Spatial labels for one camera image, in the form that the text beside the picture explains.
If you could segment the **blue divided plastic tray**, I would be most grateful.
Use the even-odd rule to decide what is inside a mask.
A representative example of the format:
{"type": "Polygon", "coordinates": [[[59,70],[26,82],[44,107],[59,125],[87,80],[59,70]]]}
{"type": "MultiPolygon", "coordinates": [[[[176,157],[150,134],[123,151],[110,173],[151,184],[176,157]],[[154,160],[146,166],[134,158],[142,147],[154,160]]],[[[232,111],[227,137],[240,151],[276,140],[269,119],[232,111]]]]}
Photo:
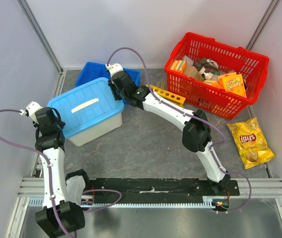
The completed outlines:
{"type": "MultiPolygon", "coordinates": [[[[123,70],[129,74],[132,81],[137,86],[140,85],[141,72],[139,70],[128,69],[128,68],[123,68],[123,70]]],[[[100,63],[87,62],[75,83],[75,87],[93,81],[100,77],[110,79],[110,74],[106,71],[106,66],[100,63]]]]}

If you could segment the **orange green sponge pack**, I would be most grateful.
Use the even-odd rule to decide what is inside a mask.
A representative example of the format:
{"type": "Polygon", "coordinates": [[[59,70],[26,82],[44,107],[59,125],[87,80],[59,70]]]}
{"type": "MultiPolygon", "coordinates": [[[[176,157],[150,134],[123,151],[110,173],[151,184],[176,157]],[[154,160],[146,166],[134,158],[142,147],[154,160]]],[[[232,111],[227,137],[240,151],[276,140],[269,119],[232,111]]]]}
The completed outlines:
{"type": "Polygon", "coordinates": [[[175,60],[173,64],[170,66],[170,70],[183,73],[187,67],[187,61],[184,60],[175,60]]]}

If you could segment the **light blue plastic lid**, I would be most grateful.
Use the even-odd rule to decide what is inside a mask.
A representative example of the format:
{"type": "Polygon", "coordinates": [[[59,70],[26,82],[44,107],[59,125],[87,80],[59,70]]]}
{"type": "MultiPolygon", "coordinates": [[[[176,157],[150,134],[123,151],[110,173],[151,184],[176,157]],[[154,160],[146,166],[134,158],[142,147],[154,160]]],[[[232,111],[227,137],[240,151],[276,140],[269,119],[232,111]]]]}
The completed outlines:
{"type": "Polygon", "coordinates": [[[65,122],[66,139],[122,113],[125,105],[116,101],[104,77],[75,87],[54,97],[47,103],[56,108],[65,122]]]}

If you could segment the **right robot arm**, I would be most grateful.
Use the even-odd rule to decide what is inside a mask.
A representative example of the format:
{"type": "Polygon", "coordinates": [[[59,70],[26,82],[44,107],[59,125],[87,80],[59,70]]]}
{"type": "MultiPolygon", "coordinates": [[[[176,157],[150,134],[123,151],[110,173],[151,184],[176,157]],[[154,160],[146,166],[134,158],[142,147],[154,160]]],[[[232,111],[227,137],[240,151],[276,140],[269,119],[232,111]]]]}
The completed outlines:
{"type": "Polygon", "coordinates": [[[227,191],[230,175],[212,147],[211,126],[202,110],[187,110],[163,99],[146,85],[136,86],[124,70],[110,75],[108,85],[115,100],[125,100],[130,106],[154,113],[178,127],[182,131],[183,146],[196,153],[203,164],[210,191],[215,195],[227,191]]]}

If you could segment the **yellow Lays chips bag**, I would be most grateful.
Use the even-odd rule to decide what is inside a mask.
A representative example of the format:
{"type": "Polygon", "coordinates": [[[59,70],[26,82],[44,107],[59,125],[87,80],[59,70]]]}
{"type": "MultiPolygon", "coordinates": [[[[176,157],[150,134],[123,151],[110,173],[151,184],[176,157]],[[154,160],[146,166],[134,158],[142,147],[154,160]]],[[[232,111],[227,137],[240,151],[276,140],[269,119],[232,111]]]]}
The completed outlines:
{"type": "Polygon", "coordinates": [[[264,164],[275,157],[257,118],[227,124],[245,169],[264,164]]]}

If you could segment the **white plastic tub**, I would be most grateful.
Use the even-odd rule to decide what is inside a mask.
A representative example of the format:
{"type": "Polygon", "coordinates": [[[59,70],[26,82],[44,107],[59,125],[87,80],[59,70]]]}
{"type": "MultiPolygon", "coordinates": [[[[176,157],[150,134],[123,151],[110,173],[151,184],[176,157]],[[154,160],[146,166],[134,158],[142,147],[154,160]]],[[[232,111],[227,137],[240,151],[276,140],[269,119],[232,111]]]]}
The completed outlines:
{"type": "Polygon", "coordinates": [[[75,146],[82,146],[98,137],[105,135],[122,125],[122,114],[119,113],[93,127],[70,137],[68,140],[75,146]]]}

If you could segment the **red shopping basket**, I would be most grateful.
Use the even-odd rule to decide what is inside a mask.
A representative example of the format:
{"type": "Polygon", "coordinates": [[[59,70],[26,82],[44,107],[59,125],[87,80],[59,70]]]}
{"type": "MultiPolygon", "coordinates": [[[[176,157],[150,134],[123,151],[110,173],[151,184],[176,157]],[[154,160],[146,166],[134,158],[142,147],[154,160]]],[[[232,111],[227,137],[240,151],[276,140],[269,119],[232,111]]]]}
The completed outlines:
{"type": "Polygon", "coordinates": [[[265,85],[270,59],[243,47],[232,47],[214,38],[188,32],[175,46],[165,64],[168,91],[185,97],[186,103],[227,120],[234,119],[258,100],[265,85]],[[190,58],[193,62],[211,60],[218,66],[217,75],[236,72],[246,86],[246,97],[200,82],[183,72],[172,70],[174,62],[190,58]]]}

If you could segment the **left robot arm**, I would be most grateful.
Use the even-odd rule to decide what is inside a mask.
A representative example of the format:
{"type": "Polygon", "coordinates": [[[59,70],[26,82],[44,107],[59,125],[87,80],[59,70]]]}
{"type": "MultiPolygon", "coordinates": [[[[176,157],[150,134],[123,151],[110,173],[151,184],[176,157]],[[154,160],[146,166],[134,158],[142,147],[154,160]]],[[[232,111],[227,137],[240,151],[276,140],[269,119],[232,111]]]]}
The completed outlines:
{"type": "Polygon", "coordinates": [[[51,238],[74,233],[84,228],[81,208],[82,195],[91,191],[91,182],[83,170],[65,174],[65,123],[59,112],[50,107],[38,109],[35,114],[36,150],[40,151],[44,175],[43,209],[35,214],[37,224],[51,238]]]}

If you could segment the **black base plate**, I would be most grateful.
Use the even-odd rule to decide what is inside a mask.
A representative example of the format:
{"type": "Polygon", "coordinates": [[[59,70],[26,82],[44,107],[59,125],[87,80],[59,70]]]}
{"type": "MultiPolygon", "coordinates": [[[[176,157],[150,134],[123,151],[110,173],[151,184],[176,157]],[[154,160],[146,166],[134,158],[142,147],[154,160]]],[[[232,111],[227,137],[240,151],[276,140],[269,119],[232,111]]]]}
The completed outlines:
{"type": "Polygon", "coordinates": [[[117,204],[201,203],[204,196],[239,196],[238,183],[230,180],[224,191],[199,178],[97,178],[87,189],[112,189],[122,194],[117,204]]]}

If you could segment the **orange Scrub Daddy package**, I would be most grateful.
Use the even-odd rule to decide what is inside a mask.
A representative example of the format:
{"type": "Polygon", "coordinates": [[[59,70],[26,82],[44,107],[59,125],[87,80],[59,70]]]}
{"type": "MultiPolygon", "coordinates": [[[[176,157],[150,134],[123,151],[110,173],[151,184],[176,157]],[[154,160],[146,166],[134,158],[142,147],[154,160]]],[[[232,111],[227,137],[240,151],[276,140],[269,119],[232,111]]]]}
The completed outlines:
{"type": "Polygon", "coordinates": [[[223,74],[218,77],[220,89],[246,98],[246,90],[242,74],[236,72],[223,74]]]}

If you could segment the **yellow test tube rack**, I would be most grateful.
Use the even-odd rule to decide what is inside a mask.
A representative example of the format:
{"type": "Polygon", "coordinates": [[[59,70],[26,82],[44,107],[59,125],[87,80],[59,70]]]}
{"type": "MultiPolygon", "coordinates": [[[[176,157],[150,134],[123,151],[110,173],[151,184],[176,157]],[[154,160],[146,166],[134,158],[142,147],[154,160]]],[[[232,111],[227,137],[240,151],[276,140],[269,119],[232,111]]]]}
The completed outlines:
{"type": "Polygon", "coordinates": [[[158,88],[156,86],[153,86],[152,84],[150,85],[151,89],[156,93],[158,94],[159,96],[161,96],[162,98],[180,106],[180,107],[184,107],[184,103],[185,103],[185,100],[186,98],[185,97],[182,97],[180,95],[177,95],[175,93],[172,93],[172,92],[169,92],[169,91],[166,91],[164,89],[161,89],[161,88],[158,88]]]}

